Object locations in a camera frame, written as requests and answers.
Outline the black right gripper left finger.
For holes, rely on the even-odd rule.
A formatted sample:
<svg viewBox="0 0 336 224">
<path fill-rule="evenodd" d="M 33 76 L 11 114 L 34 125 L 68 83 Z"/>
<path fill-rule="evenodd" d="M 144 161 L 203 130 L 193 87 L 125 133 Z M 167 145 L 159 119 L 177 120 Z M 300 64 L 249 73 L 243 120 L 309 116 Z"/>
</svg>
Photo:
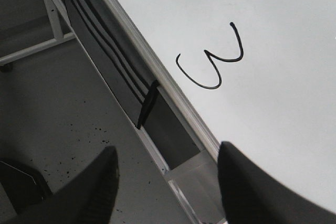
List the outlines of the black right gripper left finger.
<svg viewBox="0 0 336 224">
<path fill-rule="evenodd" d="M 117 150 L 107 146 L 71 182 L 7 223 L 109 223 L 119 177 Z"/>
</svg>

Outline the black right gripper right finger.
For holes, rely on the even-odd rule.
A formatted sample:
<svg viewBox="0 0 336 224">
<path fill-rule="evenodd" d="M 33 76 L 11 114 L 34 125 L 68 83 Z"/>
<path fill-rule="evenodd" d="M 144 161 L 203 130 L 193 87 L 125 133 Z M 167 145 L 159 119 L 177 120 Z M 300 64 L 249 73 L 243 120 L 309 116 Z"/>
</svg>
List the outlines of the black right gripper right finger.
<svg viewBox="0 0 336 224">
<path fill-rule="evenodd" d="M 230 142 L 221 143 L 217 167 L 228 223 L 335 223 L 334 213 L 277 182 Z"/>
</svg>

